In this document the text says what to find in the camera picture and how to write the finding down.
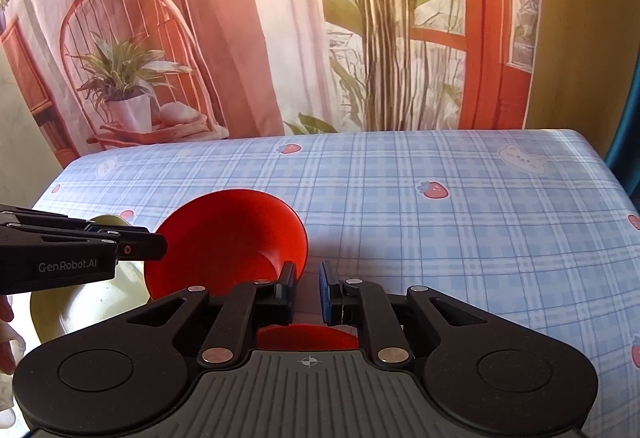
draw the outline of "circular cap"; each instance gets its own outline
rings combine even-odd
[[[58,370],[60,380],[71,389],[107,391],[124,384],[133,373],[127,355],[113,350],[89,350],[68,357]]]
[[[513,393],[535,391],[551,379],[551,366],[538,355],[520,350],[502,350],[478,363],[482,379],[496,389]]]
[[[202,360],[210,364],[222,364],[234,358],[231,350],[226,348],[209,348],[202,352]]]
[[[383,348],[378,352],[378,358],[388,364],[399,364],[409,358],[409,352],[402,348]]]

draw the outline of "wooden cabinet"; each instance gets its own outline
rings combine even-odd
[[[29,111],[60,165],[66,167],[79,157],[53,101],[49,87],[36,67],[17,20],[0,37],[15,81]]]

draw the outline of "human hand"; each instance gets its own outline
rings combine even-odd
[[[14,320],[14,311],[6,295],[0,295],[0,320],[7,323]],[[5,374],[14,374],[15,360],[11,351],[11,342],[0,342],[0,371]]]

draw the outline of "wall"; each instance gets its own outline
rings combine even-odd
[[[528,129],[575,129],[604,156],[640,43],[640,0],[542,0]]]
[[[0,50],[0,203],[32,207],[60,169]]]

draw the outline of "metal pin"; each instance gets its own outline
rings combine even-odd
[[[378,352],[378,358],[388,364],[399,364],[409,358],[409,352],[402,348],[383,348]]]
[[[234,358],[231,350],[226,348],[209,348],[202,352],[202,360],[210,364],[224,364]]]

